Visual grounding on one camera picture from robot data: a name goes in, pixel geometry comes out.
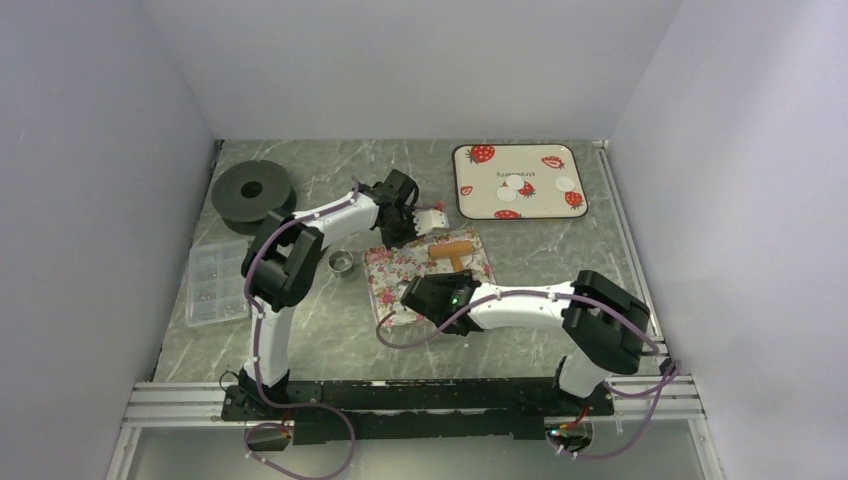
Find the strawberry print tray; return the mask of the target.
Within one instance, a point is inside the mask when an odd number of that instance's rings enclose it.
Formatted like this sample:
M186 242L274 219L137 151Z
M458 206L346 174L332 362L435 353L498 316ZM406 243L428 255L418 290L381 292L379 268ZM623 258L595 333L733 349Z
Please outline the strawberry print tray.
M588 212L573 150L465 144L452 152L459 213L472 220L576 219Z

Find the black filament spool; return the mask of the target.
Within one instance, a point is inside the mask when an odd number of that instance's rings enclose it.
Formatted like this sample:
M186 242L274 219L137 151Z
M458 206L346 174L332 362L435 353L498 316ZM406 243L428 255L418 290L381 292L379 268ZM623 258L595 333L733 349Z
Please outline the black filament spool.
M254 235L271 210L294 211L297 195L283 166L249 160L230 167L214 182L211 202L230 230Z

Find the round white wrapper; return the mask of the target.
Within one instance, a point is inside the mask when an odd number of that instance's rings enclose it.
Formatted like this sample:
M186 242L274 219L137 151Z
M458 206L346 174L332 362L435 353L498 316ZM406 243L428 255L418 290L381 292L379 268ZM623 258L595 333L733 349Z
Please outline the round white wrapper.
M504 181L504 186L513 190L521 190L524 187L525 180L519 175L509 175Z
M507 186L499 187L496 191L497 198L504 203L511 203L516 200L517 192Z
M569 176L559 176L555 180L555 187L561 192L574 191L577 183Z

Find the round white wrapper left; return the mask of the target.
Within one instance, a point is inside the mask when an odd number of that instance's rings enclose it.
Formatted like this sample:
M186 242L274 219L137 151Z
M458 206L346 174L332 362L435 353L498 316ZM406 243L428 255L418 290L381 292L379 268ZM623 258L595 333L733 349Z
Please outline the round white wrapper left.
M516 200L517 192L507 186L499 187L496 191L497 198L504 203L511 203Z

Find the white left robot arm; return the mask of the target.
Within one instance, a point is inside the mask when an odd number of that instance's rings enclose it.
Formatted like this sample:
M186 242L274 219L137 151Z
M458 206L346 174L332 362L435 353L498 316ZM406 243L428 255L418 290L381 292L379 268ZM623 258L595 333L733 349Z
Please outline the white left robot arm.
M264 420L287 406L288 347L294 313L310 292L323 252L364 231L380 231L388 249L422 236L415 222L417 183L392 170L373 185L359 182L343 197L322 207L290 212L275 209L263 220L242 264L244 294L253 309L248 359L238 384L248 407Z

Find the round white wrapper middle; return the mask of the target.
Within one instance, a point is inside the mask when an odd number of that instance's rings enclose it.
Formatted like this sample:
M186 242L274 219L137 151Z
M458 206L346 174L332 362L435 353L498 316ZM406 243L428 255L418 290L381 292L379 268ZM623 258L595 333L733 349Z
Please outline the round white wrapper middle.
M525 180L519 175L509 175L504 181L504 186L513 190L521 190L524 187Z

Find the round white wrapper right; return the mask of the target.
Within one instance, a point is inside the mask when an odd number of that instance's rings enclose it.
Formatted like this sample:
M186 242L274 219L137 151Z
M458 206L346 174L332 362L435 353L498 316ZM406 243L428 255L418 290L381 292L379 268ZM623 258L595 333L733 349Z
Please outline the round white wrapper right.
M569 176L559 176L555 180L555 187L561 192L574 191L577 183Z

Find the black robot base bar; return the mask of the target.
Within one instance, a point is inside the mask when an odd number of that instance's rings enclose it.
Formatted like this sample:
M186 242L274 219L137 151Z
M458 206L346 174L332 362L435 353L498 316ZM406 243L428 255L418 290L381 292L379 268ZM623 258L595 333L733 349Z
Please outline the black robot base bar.
M509 436L541 440L545 429L577 417L610 417L613 401L598 386L586 399L547 377L291 381L286 413L239 385L225 390L225 422L289 423L297 445L331 441Z

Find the clear plastic parts box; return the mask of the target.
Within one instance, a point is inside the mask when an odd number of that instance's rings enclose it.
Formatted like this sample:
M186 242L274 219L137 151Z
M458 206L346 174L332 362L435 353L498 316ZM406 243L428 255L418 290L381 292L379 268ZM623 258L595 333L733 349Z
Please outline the clear plastic parts box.
M241 267L244 239L195 246L187 265L185 324L190 328L249 317Z

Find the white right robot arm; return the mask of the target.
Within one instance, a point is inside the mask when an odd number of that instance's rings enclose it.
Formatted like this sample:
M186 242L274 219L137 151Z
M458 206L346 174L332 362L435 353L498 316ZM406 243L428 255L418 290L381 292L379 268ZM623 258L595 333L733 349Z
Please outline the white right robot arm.
M648 333L649 307L592 270L571 282L547 286L484 283L469 270L415 277L400 303L431 321L443 333L515 327L559 329L576 349L557 367L551 401L574 415L612 375L638 372L644 350L658 352Z

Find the floral print tray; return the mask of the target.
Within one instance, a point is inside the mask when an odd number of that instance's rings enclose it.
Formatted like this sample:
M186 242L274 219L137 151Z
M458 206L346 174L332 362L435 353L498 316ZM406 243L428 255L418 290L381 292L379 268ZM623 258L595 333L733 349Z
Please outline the floral print tray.
M366 250L363 254L363 266L375 321L381 321L394 311L395 314L384 324L387 330L425 322L426 319L422 315L403 307L400 297L413 277L435 274L427 272L430 245L461 240L471 240L474 245L472 255L487 263L486 274L478 276L473 272L475 278L493 283L495 277L491 263L479 235L473 228L430 235L401 249L387 250L378 246Z

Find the wooden rolling pin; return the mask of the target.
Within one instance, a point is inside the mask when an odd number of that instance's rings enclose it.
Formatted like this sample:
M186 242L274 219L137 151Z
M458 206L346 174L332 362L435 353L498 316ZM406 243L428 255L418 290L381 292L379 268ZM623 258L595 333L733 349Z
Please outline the wooden rolling pin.
M432 244L428 247L428 256L433 260L448 260L454 272L465 270L463 258L472 255L474 245L471 240Z

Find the aluminium frame rail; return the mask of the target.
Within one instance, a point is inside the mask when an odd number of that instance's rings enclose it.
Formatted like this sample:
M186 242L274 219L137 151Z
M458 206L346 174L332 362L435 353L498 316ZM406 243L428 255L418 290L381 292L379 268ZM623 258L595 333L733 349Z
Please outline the aluminium frame rail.
M123 427L199 428L221 426L225 392L216 382L136 383Z

